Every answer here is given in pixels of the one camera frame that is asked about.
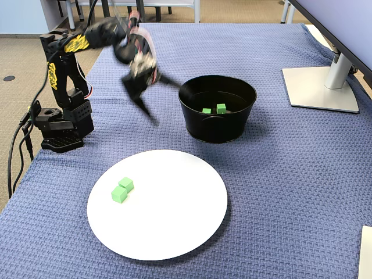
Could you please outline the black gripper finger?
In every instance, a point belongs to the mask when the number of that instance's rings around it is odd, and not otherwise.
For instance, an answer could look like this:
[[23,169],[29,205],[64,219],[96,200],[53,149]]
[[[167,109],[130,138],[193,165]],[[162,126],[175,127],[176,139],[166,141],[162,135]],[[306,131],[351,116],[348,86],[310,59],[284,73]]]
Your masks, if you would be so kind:
[[176,88],[181,88],[181,84],[172,80],[171,78],[168,78],[166,76],[161,76],[158,80],[158,82],[161,82],[163,84],[166,84],[166,85],[171,85],[173,87],[176,87]]
[[150,119],[151,123],[154,126],[158,126],[159,122],[151,115],[151,113],[149,112],[148,108],[145,106],[141,98],[142,91],[136,91],[136,90],[128,91],[128,95],[130,99],[137,105],[137,107],[140,108],[145,113],[145,115]]

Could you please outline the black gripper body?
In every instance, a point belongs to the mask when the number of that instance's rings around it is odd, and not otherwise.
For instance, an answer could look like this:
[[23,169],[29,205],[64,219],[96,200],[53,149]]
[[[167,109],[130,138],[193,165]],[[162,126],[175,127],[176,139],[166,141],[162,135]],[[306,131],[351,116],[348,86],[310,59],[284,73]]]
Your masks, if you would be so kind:
[[143,71],[136,76],[129,72],[121,78],[121,81],[129,96],[140,96],[150,85],[158,81],[158,69],[150,69]]

